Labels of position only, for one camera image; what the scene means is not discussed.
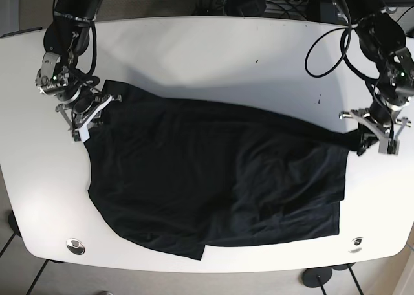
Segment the black equipment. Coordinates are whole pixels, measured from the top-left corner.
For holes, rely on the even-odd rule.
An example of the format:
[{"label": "black equipment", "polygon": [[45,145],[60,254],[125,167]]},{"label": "black equipment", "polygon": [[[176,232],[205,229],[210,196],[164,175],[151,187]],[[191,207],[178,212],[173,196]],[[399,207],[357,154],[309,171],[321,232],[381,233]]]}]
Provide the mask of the black equipment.
[{"label": "black equipment", "polygon": [[266,10],[265,0],[228,0],[224,11],[233,17],[261,17]]}]

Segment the floor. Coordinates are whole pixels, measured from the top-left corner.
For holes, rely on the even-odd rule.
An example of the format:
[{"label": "floor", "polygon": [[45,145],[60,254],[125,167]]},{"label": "floor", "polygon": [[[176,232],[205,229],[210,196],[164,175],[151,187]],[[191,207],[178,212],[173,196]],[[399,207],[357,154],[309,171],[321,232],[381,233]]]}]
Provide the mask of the floor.
[{"label": "floor", "polygon": [[[47,27],[51,20],[51,1],[20,0],[20,29]],[[188,16],[194,5],[194,0],[105,0],[97,19]],[[10,210],[6,188],[0,177],[0,246],[12,234],[6,222]],[[405,248],[394,257],[357,263],[354,271],[364,292],[392,295],[408,255],[409,250]],[[21,238],[16,237],[0,259],[0,294],[25,294],[42,263],[43,260],[29,254]],[[115,295],[321,294],[319,289],[307,289],[300,283],[301,272],[170,274],[49,263],[32,294],[92,295],[101,290],[110,290]],[[326,289],[328,294],[358,294],[348,272],[335,272]]]}]

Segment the black shirt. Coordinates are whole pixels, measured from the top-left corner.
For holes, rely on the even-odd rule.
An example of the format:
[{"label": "black shirt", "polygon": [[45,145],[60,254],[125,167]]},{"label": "black shirt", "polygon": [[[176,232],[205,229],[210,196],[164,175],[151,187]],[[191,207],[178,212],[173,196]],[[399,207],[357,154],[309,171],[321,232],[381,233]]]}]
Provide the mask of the black shirt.
[{"label": "black shirt", "polygon": [[339,234],[356,141],[242,105],[121,94],[90,129],[89,196],[120,236],[201,259],[205,245],[251,246]]}]

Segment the cable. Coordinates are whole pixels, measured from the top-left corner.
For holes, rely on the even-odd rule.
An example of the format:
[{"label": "cable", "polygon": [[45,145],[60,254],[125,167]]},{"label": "cable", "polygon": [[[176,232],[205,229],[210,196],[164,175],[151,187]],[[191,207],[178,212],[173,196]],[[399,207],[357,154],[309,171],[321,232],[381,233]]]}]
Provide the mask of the cable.
[{"label": "cable", "polygon": [[266,1],[266,3],[276,5],[276,6],[280,7],[280,9],[282,9],[283,13],[279,16],[279,18],[281,18],[284,14],[286,14],[286,15],[288,15],[288,18],[290,19],[289,11],[286,8],[283,8],[279,3],[274,2],[274,1]]},{"label": "cable", "polygon": [[[351,35],[352,35],[352,22],[351,22],[351,14],[349,13],[349,9],[348,9],[348,5],[347,5],[347,3],[346,3],[346,1],[345,0],[341,0],[341,2],[342,2],[342,7],[344,8],[344,12],[345,12],[345,15],[346,15],[346,17],[347,17],[347,20],[348,20],[348,27],[347,28],[335,28],[335,29],[333,29],[333,30],[331,30],[331,31],[329,31],[329,32],[327,32],[327,33],[325,33],[323,36],[321,36],[320,38],[318,38],[314,43],[313,43],[313,45],[310,47],[310,49],[309,49],[309,51],[308,51],[308,53],[306,54],[306,58],[305,58],[305,70],[306,70],[306,73],[308,73],[310,76],[312,76],[313,78],[321,78],[321,77],[324,77],[324,76],[326,76],[326,75],[328,75],[328,74],[330,74],[331,72],[333,72],[338,66],[339,66],[339,64],[341,64],[341,62],[342,62],[342,60],[346,57],[346,55],[347,55],[347,52],[348,52],[348,49],[349,49],[349,46],[351,45]],[[343,53],[342,53],[342,55],[341,55],[341,58],[335,63],[335,65],[332,67],[332,68],[330,68],[327,72],[325,72],[325,73],[323,73],[323,74],[313,74],[313,73],[311,73],[310,71],[309,71],[309,69],[308,69],[308,59],[309,59],[309,55],[311,54],[311,52],[312,52],[312,49],[316,46],[316,44],[321,40],[321,39],[323,39],[326,35],[328,35],[328,34],[330,34],[330,33],[332,33],[332,32],[334,32],[334,31],[337,31],[337,30],[343,30],[343,29],[348,29],[348,39],[347,39],[347,44],[346,44],[346,46],[345,46],[345,49],[344,49],[344,51],[343,51]]]},{"label": "cable", "polygon": [[45,267],[46,267],[46,265],[47,265],[48,262],[49,262],[49,260],[46,259],[45,262],[43,263],[43,265],[41,266],[38,274],[34,278],[34,281],[33,281],[32,285],[30,286],[29,290],[27,291],[26,295],[30,295],[32,293],[32,291],[33,291],[36,283],[38,282],[38,279],[40,278],[41,273],[44,271],[44,269],[45,269]]},{"label": "cable", "polygon": [[89,69],[89,72],[86,74],[88,76],[91,76],[96,68],[96,55],[97,55],[97,49],[96,49],[96,27],[95,22],[91,22],[91,29],[92,29],[92,63],[91,68]]},{"label": "cable", "polygon": [[1,249],[0,252],[0,257],[3,256],[3,254],[5,253],[5,251],[7,250],[8,246],[10,245],[10,243],[13,241],[14,236],[16,235],[16,233],[14,232],[12,234],[12,236],[10,237],[10,239],[6,242],[6,244],[4,245],[4,247]]},{"label": "cable", "polygon": [[364,295],[364,293],[362,292],[361,286],[358,283],[358,280],[356,279],[356,276],[354,274],[354,271],[352,270],[351,266],[349,264],[347,264],[348,270],[351,273],[352,279],[355,282],[356,288],[358,289],[358,292],[360,293],[360,295]]},{"label": "cable", "polygon": [[409,9],[407,9],[400,17],[399,17],[399,19],[396,21],[396,22],[399,22],[400,20],[401,20],[401,18],[402,17],[404,17],[404,15],[405,14],[407,14],[411,9],[413,9],[414,8],[414,6],[411,6]]},{"label": "cable", "polygon": [[[348,36],[348,30],[344,30],[341,36],[341,42],[340,42],[340,48],[341,48],[341,54],[344,54],[345,52],[345,39]],[[360,79],[362,79],[365,82],[369,82],[371,84],[374,84],[376,82],[376,79],[366,76],[365,74],[361,73],[356,67],[353,66],[353,64],[349,61],[348,56],[345,55],[343,58],[345,64],[350,68],[351,71],[353,71]]]}]

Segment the black cable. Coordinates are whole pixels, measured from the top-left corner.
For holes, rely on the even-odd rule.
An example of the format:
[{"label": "black cable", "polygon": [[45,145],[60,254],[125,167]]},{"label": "black cable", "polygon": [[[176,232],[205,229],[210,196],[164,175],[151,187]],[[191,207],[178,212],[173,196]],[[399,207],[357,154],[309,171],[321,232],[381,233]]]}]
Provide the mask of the black cable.
[{"label": "black cable", "polygon": [[375,89],[377,88],[378,84],[380,83],[381,78],[383,77],[383,75],[386,72],[386,67],[384,67],[384,70],[380,73],[380,76],[378,77],[378,79],[376,80],[374,87],[372,87],[372,85],[370,83],[365,83],[367,88],[369,89],[369,92],[372,94],[373,99],[375,100],[376,103],[378,103],[378,105],[380,107],[382,107],[382,109],[388,113],[389,117],[390,117],[390,121],[391,121],[391,129],[389,130],[389,137],[390,138],[394,138],[394,121],[393,121],[393,115],[388,111],[387,106],[382,103],[379,99],[378,96],[375,93]]},{"label": "black cable", "polygon": [[13,238],[14,238],[15,235],[16,235],[16,233],[14,232],[12,234],[12,236],[10,237],[10,239],[6,242],[6,245],[1,249],[0,257],[3,256],[3,254],[6,252],[6,249],[8,248],[10,243],[13,241]]},{"label": "black cable", "polygon": [[360,295],[364,295],[364,293],[362,292],[362,289],[361,289],[361,287],[360,287],[360,284],[358,283],[358,280],[356,279],[356,277],[355,277],[355,275],[354,275],[354,272],[353,272],[353,270],[352,270],[351,266],[349,266],[349,264],[347,264],[347,267],[348,267],[348,269],[349,269],[349,272],[350,272],[350,273],[351,273],[351,275],[352,275],[352,278],[354,279],[354,282],[355,282],[356,288],[358,289],[358,292],[360,293]]},{"label": "black cable", "polygon": [[38,279],[40,278],[41,273],[44,271],[44,269],[45,269],[48,262],[49,262],[49,260],[46,259],[45,262],[43,263],[43,265],[41,266],[36,278],[34,278],[34,281],[33,281],[32,285],[30,286],[29,290],[27,291],[26,295],[30,295],[32,293],[36,283],[38,282]]},{"label": "black cable", "polygon": [[286,14],[286,15],[288,15],[288,18],[290,19],[289,11],[286,8],[283,8],[279,3],[273,2],[273,1],[266,1],[266,3],[276,5],[276,6],[280,7],[280,9],[282,9],[283,13],[279,16],[279,18],[281,18],[284,14]]},{"label": "black cable", "polygon": [[399,22],[401,20],[402,17],[404,17],[405,14],[407,14],[411,9],[413,9],[414,6],[411,6],[409,9],[407,9],[399,18],[396,22]]},{"label": "black cable", "polygon": [[325,288],[323,287],[323,284],[322,284],[322,281],[321,281],[321,276],[316,276],[316,279],[318,280],[318,283],[319,283],[319,286],[321,287],[323,295],[326,295]]},{"label": "black cable", "polygon": [[95,22],[91,22],[91,29],[92,29],[92,63],[91,68],[89,69],[89,72],[86,74],[88,76],[91,76],[96,68],[96,55],[97,55],[97,49],[96,49],[96,27]]},{"label": "black cable", "polygon": [[[347,17],[347,20],[348,20],[348,27],[347,28],[335,28],[335,29],[333,29],[333,30],[331,30],[331,31],[329,31],[329,32],[327,32],[327,33],[325,33],[323,36],[321,36],[320,38],[318,38],[314,43],[313,43],[313,45],[310,47],[310,49],[309,49],[309,51],[308,51],[308,53],[306,54],[306,58],[305,58],[305,70],[306,70],[306,73],[308,73],[310,76],[312,76],[313,78],[321,78],[321,77],[324,77],[324,76],[326,76],[326,75],[328,75],[328,74],[330,74],[331,72],[333,72],[338,66],[339,66],[339,64],[341,64],[341,62],[342,62],[342,60],[346,57],[346,55],[347,55],[347,52],[348,52],[348,49],[349,49],[349,45],[351,44],[351,35],[352,35],[352,22],[351,22],[351,14],[349,13],[349,9],[348,9],[348,5],[347,5],[347,3],[346,3],[346,1],[345,0],[341,0],[341,2],[342,2],[342,7],[344,8],[344,12],[345,12],[345,15],[346,15],[346,17]],[[346,44],[346,46],[345,46],[345,50],[344,50],[344,52],[342,53],[342,55],[341,55],[341,58],[338,60],[338,62],[336,62],[335,63],[335,65],[332,67],[332,68],[330,68],[327,72],[325,72],[325,73],[323,73],[323,74],[313,74],[313,73],[311,73],[310,71],[309,71],[309,69],[308,69],[308,59],[309,59],[309,55],[311,54],[311,52],[312,52],[312,49],[316,46],[316,44],[321,40],[321,39],[323,39],[326,35],[328,35],[328,34],[330,34],[330,33],[332,33],[332,32],[334,32],[334,31],[337,31],[337,30],[343,30],[343,29],[348,29],[348,39],[347,39],[347,44]]]},{"label": "black cable", "polygon": [[292,3],[288,2],[287,0],[284,0],[284,2],[286,2],[286,4],[288,4],[290,7],[292,7],[293,9],[295,9],[295,11],[301,15],[302,17],[305,18],[305,20],[307,20],[305,14],[303,14],[302,12],[300,12]]},{"label": "black cable", "polygon": [[[344,54],[345,52],[345,39],[348,36],[348,30],[344,30],[341,36],[341,42],[340,42],[340,48],[341,48],[341,54]],[[360,79],[362,79],[365,82],[369,82],[374,84],[376,82],[375,78],[371,78],[366,76],[365,74],[361,73],[354,65],[349,61],[348,56],[345,55],[343,58],[345,64],[350,68],[351,71],[353,71]]]}]

